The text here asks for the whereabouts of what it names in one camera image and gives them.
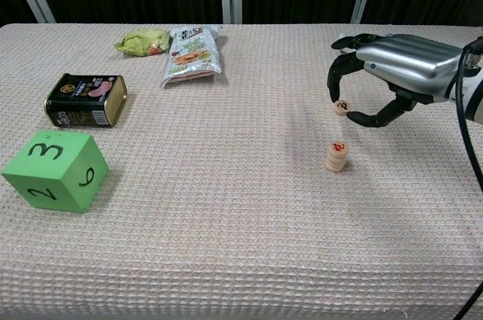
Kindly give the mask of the crumpled white blue wrapper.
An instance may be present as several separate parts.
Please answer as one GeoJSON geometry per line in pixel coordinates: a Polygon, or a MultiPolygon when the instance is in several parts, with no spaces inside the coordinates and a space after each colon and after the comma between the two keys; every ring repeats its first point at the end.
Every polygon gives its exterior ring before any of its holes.
{"type": "Polygon", "coordinates": [[[353,36],[341,33],[338,36],[338,40],[336,40],[331,47],[342,54],[348,54],[355,50],[353,39],[353,36]]]}

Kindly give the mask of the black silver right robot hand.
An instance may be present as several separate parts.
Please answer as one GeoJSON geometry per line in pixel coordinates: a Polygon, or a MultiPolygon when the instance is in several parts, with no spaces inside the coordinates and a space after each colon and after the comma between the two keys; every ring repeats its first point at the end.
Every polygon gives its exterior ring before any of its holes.
{"type": "Polygon", "coordinates": [[[341,54],[328,71],[332,102],[340,99],[343,76],[364,70],[385,81],[395,99],[375,115],[350,111],[347,118],[366,128],[381,128],[416,104],[448,100],[463,49],[408,34],[353,36],[354,51],[341,54]]]}

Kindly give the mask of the green foam numbered die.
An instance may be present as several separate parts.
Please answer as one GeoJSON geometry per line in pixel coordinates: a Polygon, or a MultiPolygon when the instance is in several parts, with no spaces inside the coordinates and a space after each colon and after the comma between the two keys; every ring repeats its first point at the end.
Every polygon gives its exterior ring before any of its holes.
{"type": "Polygon", "coordinates": [[[84,213],[109,171],[90,134],[38,131],[2,170],[34,208],[84,213]]]}

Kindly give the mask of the beige waffle weave tablecloth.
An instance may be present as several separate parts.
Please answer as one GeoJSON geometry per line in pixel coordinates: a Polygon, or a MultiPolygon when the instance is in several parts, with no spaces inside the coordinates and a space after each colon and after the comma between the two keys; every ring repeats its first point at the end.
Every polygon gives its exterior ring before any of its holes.
{"type": "Polygon", "coordinates": [[[220,75],[162,87],[121,24],[0,28],[0,170],[65,72],[119,74],[109,175],[84,214],[31,207],[0,176],[0,319],[453,318],[483,281],[483,193],[450,103],[385,128],[335,115],[339,34],[463,46],[483,28],[233,25],[220,75]],[[346,164],[325,167],[333,141],[346,164]]]}

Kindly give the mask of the black gold luncheon meat tin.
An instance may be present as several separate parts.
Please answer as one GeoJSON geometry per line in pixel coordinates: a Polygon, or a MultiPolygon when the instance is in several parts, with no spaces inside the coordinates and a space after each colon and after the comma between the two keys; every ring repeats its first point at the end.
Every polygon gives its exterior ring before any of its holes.
{"type": "Polygon", "coordinates": [[[73,75],[64,73],[44,104],[57,127],[113,127],[127,100],[122,75],[73,75]]]}

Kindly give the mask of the white snack stick bag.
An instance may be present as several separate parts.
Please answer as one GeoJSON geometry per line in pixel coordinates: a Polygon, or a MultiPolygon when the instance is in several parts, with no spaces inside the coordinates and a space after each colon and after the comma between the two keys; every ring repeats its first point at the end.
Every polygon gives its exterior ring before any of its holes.
{"type": "Polygon", "coordinates": [[[220,74],[222,66],[217,39],[221,29],[221,25],[181,26],[172,29],[162,87],[220,74]]]}

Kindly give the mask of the green crumpled snack bag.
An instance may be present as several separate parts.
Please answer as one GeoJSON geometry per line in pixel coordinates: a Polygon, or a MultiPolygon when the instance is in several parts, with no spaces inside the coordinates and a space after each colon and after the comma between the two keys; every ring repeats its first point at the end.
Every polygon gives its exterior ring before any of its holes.
{"type": "Polygon", "coordinates": [[[169,48],[169,31],[163,29],[135,29],[127,32],[113,47],[117,51],[135,56],[146,57],[160,54],[169,48]]]}

